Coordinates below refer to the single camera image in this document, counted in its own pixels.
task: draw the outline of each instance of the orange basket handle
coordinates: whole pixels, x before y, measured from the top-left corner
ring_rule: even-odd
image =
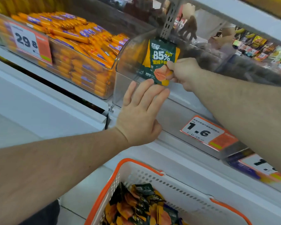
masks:
[[[231,206],[228,205],[228,204],[225,204],[225,203],[223,203],[223,202],[217,201],[217,200],[215,200],[215,199],[210,198],[210,200],[211,200],[214,204],[220,205],[220,206],[222,206],[222,207],[224,207],[224,208],[227,208],[227,209],[229,209],[230,211],[236,213],[237,215],[239,215],[240,217],[242,217],[242,218],[247,222],[248,225],[252,225],[251,221],[250,221],[244,214],[242,214],[240,211],[238,211],[237,209],[231,207]]]
[[[159,171],[153,169],[152,167],[148,166],[147,164],[144,164],[144,163],[139,162],[139,161],[137,161],[137,160],[130,159],[130,158],[122,159],[122,160],[118,163],[118,165],[116,166],[116,169],[114,170],[114,172],[113,172],[112,176],[110,177],[109,181],[107,182],[107,184],[105,185],[105,187],[102,189],[102,191],[101,191],[100,195],[98,196],[98,198],[97,198],[95,204],[93,205],[92,210],[90,211],[90,213],[89,213],[89,215],[88,215],[88,217],[87,217],[87,219],[86,219],[84,225],[91,225],[91,224],[92,224],[92,222],[93,222],[93,220],[94,220],[94,217],[95,217],[95,215],[96,215],[96,213],[97,213],[97,211],[98,211],[98,209],[99,209],[99,207],[100,207],[100,205],[101,205],[101,203],[102,203],[102,201],[103,201],[105,195],[107,194],[107,192],[108,192],[110,186],[112,185],[112,183],[113,183],[114,180],[116,179],[116,176],[117,176],[117,174],[118,174],[118,172],[119,172],[121,166],[122,166],[124,163],[126,163],[126,162],[133,162],[133,163],[136,163],[136,164],[138,164],[138,165],[140,165],[140,166],[143,166],[143,167],[149,169],[150,171],[154,172],[155,174],[157,174],[157,175],[159,175],[159,176],[163,176],[163,175],[164,175],[163,173],[161,173],[161,172],[159,172]]]

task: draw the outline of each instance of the grout line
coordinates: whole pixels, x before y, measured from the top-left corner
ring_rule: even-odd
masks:
[[[68,211],[74,213],[75,215],[81,217],[82,219],[86,220],[86,218],[83,218],[82,216],[78,215],[77,213],[73,212],[72,210],[70,210],[70,209],[68,209],[68,208],[66,208],[66,207],[64,207],[64,206],[62,206],[62,205],[61,205],[60,207],[66,209],[66,210],[68,210]]]

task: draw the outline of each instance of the shopping basket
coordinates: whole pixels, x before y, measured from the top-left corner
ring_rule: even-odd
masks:
[[[215,200],[192,187],[177,181],[162,171],[133,159],[123,159],[101,191],[84,225],[100,225],[105,216],[105,206],[117,185],[151,183],[179,212],[179,217],[190,225],[252,225],[249,219],[235,208]]]

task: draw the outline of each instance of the dark pants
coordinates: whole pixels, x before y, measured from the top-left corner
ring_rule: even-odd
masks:
[[[58,200],[26,219],[19,225],[56,225],[60,206]]]

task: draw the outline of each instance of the wrist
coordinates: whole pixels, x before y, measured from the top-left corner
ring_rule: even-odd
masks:
[[[113,140],[116,143],[119,152],[131,147],[125,135],[117,127],[112,127],[109,131],[113,136]]]

